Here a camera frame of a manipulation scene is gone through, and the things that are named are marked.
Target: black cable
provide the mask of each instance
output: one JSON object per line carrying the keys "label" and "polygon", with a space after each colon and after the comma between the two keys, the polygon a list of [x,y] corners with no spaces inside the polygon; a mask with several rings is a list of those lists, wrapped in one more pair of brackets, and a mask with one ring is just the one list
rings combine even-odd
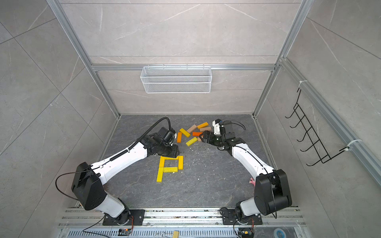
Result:
{"label": "black cable", "polygon": [[58,188],[58,186],[57,186],[57,180],[58,180],[58,178],[61,177],[62,175],[67,175],[67,174],[78,174],[78,173],[89,172],[89,171],[92,171],[92,170],[94,170],[94,169],[85,170],[85,171],[79,171],[79,172],[70,172],[70,173],[61,174],[60,176],[58,176],[58,177],[56,178],[56,189],[57,189],[60,193],[62,193],[63,195],[65,195],[66,197],[69,197],[69,198],[71,198],[71,199],[74,199],[74,200],[77,200],[77,201],[78,201],[78,199],[73,198],[72,196],[69,196],[69,195],[67,195],[66,193],[62,192],[62,191]]}
{"label": "black cable", "polygon": [[164,119],[166,119],[168,121],[168,129],[171,131],[171,129],[172,129],[171,128],[171,121],[169,120],[168,117],[162,117],[157,122],[155,122],[150,128],[148,128],[148,130],[146,130],[146,132],[144,132],[143,135],[141,135],[139,138],[137,138],[137,140],[132,145],[130,145],[128,150],[130,151],[132,148],[134,148],[134,146],[136,146],[137,143],[139,143],[141,141],[141,139],[143,139],[143,137],[148,134],[148,132],[150,132],[157,124],[159,124]]}
{"label": "black cable", "polygon": [[148,128],[148,130],[146,130],[143,135],[141,135],[139,138],[136,139],[136,141],[134,143],[132,143],[132,145],[130,145],[127,149],[121,151],[119,154],[117,155],[114,155],[112,158],[110,158],[110,160],[108,160],[106,163],[102,164],[105,165],[107,164],[108,162],[110,161],[113,161],[115,159],[117,159],[118,157],[124,155],[125,153],[128,153],[132,148],[134,148],[134,146],[136,146],[142,139],[144,136],[146,136],[155,126],[157,126],[157,124],[159,124],[162,120],[167,120],[168,121],[168,128],[169,128],[169,131],[171,131],[171,121],[169,120],[168,117],[162,117],[160,118],[157,122],[155,122],[150,128]]}
{"label": "black cable", "polygon": [[228,120],[223,120],[222,122],[224,122],[224,121],[235,121],[235,122],[237,122],[237,123],[239,123],[239,124],[237,124],[237,123],[233,123],[233,122],[232,122],[232,124],[239,125],[240,127],[242,127],[242,128],[246,131],[246,127],[245,127],[242,123],[240,123],[239,121],[228,119]]}
{"label": "black cable", "polygon": [[96,233],[96,232],[86,232],[86,231],[85,231],[85,230],[87,230],[87,229],[92,228],[92,227],[95,226],[96,224],[100,223],[105,217],[106,217],[106,214],[104,214],[104,216],[102,217],[101,220],[99,220],[99,222],[95,223],[94,225],[92,225],[92,226],[90,226],[90,227],[88,227],[88,228],[83,229],[82,232],[90,233],[90,234],[96,234],[96,235],[101,235],[101,236],[104,236],[104,237],[107,237],[107,238],[111,238],[111,237],[109,237],[109,236],[107,236],[107,235],[103,235],[103,234],[100,234],[100,233]]}
{"label": "black cable", "polygon": [[219,209],[219,213],[221,214],[221,217],[228,218],[228,217],[222,215],[222,212],[221,212],[222,209],[226,209],[226,210],[228,210],[228,208],[226,208],[226,207],[221,207],[221,208]]}

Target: aluminum frame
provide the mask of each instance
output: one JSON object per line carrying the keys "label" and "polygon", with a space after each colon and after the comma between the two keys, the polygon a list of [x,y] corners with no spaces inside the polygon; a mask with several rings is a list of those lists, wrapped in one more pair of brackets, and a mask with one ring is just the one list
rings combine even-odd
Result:
{"label": "aluminum frame", "polygon": [[[304,78],[299,70],[287,58],[281,58],[280,64],[296,81],[296,83],[299,84],[300,81],[306,80],[306,78]],[[307,95],[315,108],[320,112],[320,114],[325,118],[331,128],[345,144],[359,139],[359,137],[354,133],[354,131],[352,131],[348,124],[346,124],[344,120],[341,119],[336,111],[327,103],[326,100],[324,100],[324,98],[308,81],[301,83],[299,87],[302,89],[303,93]],[[365,167],[365,169],[369,172],[376,183],[381,187],[381,161],[362,141],[353,142],[349,150]]]}
{"label": "aluminum frame", "polygon": [[64,29],[64,32],[66,33],[67,37],[69,38],[70,42],[72,43],[75,51],[77,52],[78,56],[81,58],[83,64],[85,65],[87,71],[89,72],[90,76],[93,78],[95,84],[97,85],[98,89],[101,91],[104,99],[106,100],[107,104],[109,105],[111,111],[113,112],[115,117],[119,117],[120,113],[117,109],[117,107],[114,104],[114,101],[111,99],[109,92],[107,91],[106,87],[103,85],[103,82],[99,75],[92,69],[91,67],[91,61],[86,53],[84,47],[82,46],[81,42],[79,41],[79,38],[75,34],[72,25],[70,24],[61,4],[57,0],[46,0],[51,8],[51,10],[54,12],[54,14],[57,17],[57,20],[61,24],[62,28]]}
{"label": "aluminum frame", "polygon": [[266,85],[262,90],[262,94],[257,102],[257,105],[254,108],[254,111],[253,111],[254,117],[258,116],[259,111],[261,110],[266,100],[266,97],[271,89],[271,86],[274,83],[275,78],[277,77],[277,74],[280,68],[280,65],[279,65],[280,59],[286,57],[288,52],[290,51],[291,46],[294,43],[295,38],[298,35],[298,32],[301,29],[303,22],[306,19],[307,14],[309,10],[311,9],[313,3],[314,3],[314,0],[303,0],[301,2],[298,13],[296,14],[294,22],[292,23],[290,32],[288,33],[286,40],[282,46],[282,49],[278,55],[277,61],[275,63],[275,70],[270,74],[269,79],[267,80]]}
{"label": "aluminum frame", "polygon": [[212,70],[274,70],[273,64],[93,64],[94,71],[102,70],[143,70],[148,66],[205,66]]}

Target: metal track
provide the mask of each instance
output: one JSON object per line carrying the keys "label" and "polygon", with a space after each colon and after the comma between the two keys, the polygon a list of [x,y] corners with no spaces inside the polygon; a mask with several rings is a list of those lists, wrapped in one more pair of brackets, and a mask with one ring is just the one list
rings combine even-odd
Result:
{"label": "metal track", "polygon": [[[225,227],[219,208],[135,208],[146,211],[143,226],[149,227]],[[86,228],[103,217],[100,211],[86,211],[83,208],[68,208],[59,220],[59,228]],[[262,216],[263,225],[257,227],[299,227],[306,226],[298,207],[285,208],[273,215]]]}
{"label": "metal track", "polygon": [[[174,230],[180,231],[182,237],[236,237],[232,225],[223,225],[219,208],[139,208],[145,209],[142,226],[134,226],[131,238],[165,237],[172,235]],[[295,229],[299,238],[309,238],[307,227],[298,207],[290,207],[277,212],[278,218],[272,215],[263,216],[263,225],[260,228]],[[98,222],[103,217],[99,211],[85,211],[83,208],[67,209],[59,221],[61,229],[60,238],[81,238],[92,234],[83,233],[82,230]],[[238,228],[250,228],[250,225],[235,225]],[[97,226],[87,231],[118,237],[120,228],[130,226]]]}
{"label": "metal track", "polygon": [[[280,60],[281,65],[286,72],[299,84],[306,78],[297,70],[297,68],[287,59]],[[308,96],[313,105],[320,114],[325,118],[331,128],[336,132],[340,139],[348,144],[349,142],[359,139],[352,129],[344,122],[336,111],[327,103],[326,100],[314,89],[308,82],[300,84],[302,91]],[[355,141],[351,144],[350,151],[362,163],[365,169],[381,187],[381,161],[369,150],[362,141]]]}
{"label": "metal track", "polygon": [[93,64],[92,69],[101,70],[142,70],[147,66],[208,66],[212,70],[274,70],[273,64]]}

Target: gray floor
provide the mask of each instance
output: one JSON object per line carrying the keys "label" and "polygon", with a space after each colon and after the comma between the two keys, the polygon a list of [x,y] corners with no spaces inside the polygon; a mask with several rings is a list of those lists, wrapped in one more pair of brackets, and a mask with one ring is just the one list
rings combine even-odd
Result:
{"label": "gray floor", "polygon": [[[123,115],[117,125],[105,158],[126,148],[161,115]],[[193,124],[205,121],[211,124],[215,119],[233,119],[246,126],[246,131],[233,125],[236,136],[246,141],[251,150],[263,161],[263,151],[258,132],[250,115],[168,115],[171,126],[176,130],[187,130]],[[152,132],[162,126],[162,121]],[[244,166],[226,151],[196,142],[188,147],[190,138],[183,136],[179,144],[184,156],[184,170],[165,173],[163,182],[156,177],[160,156],[149,156],[118,173],[105,184],[107,192],[122,199],[129,207],[219,207],[235,206],[239,201],[253,196],[254,187],[249,184],[251,175]],[[165,166],[177,166],[177,161],[166,161]]]}

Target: white wire basket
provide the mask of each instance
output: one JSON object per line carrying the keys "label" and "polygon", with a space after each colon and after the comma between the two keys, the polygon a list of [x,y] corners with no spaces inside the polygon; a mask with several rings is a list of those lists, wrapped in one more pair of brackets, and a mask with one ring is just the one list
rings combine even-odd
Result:
{"label": "white wire basket", "polygon": [[208,66],[147,66],[140,75],[146,93],[210,93]]}

